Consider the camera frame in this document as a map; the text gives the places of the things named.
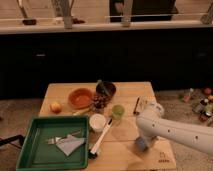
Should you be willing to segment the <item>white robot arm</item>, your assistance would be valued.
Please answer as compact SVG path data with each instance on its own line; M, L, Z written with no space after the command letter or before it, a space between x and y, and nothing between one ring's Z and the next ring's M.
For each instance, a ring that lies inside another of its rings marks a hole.
M135 112L139 132L136 143L142 151L152 147L160 136L213 155L213 128L167 120L163 115L164 109L157 102L150 102Z

